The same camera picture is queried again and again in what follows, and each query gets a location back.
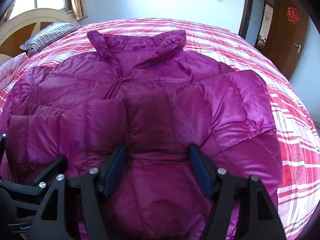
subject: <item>striped pillow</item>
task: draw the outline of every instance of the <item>striped pillow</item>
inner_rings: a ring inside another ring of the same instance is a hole
[[[80,27],[62,21],[54,22],[27,40],[20,46],[20,49],[27,50],[28,53],[37,53]]]

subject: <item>blue gripper pad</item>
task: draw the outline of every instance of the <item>blue gripper pad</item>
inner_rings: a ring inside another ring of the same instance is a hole
[[[116,190],[116,186],[118,184],[122,168],[125,164],[126,157],[127,150],[125,146],[121,146],[106,175],[103,189],[103,193],[106,197],[109,197]]]
[[[193,146],[190,147],[189,160],[191,162],[193,172],[196,175],[196,179],[202,193],[208,198],[211,198],[213,196],[213,192],[211,189],[211,178],[207,173],[196,149]]]

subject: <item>bed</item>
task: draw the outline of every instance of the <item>bed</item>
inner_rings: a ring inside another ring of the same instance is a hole
[[[87,32],[156,35],[183,29],[185,50],[194,50],[230,65],[252,69],[267,83],[277,138],[283,159],[283,184],[278,189],[278,213],[288,239],[295,239],[320,200],[320,140],[305,106],[273,63],[241,37],[228,30],[172,19],[122,19],[86,25],[33,55],[14,80],[0,92],[0,112],[14,84],[30,68],[54,67],[83,52],[95,51]]]

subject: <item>purple puffer jacket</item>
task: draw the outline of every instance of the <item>purple puffer jacket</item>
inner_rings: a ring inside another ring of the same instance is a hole
[[[197,240],[212,202],[188,161],[195,143],[231,174],[257,174],[277,206],[279,144],[266,84],[254,71],[183,51],[182,30],[88,38],[97,52],[33,68],[13,87],[0,119],[4,179],[30,184],[61,155],[66,175],[78,176],[125,144],[128,160],[104,205],[108,228],[119,239]]]

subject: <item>door handle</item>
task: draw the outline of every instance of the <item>door handle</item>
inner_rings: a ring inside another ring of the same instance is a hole
[[[295,43],[294,43],[294,45],[296,45],[296,46],[298,47],[297,53],[299,53],[299,52],[300,52],[300,49],[301,49],[301,45],[300,45],[300,44],[297,45],[297,44],[295,44]]]

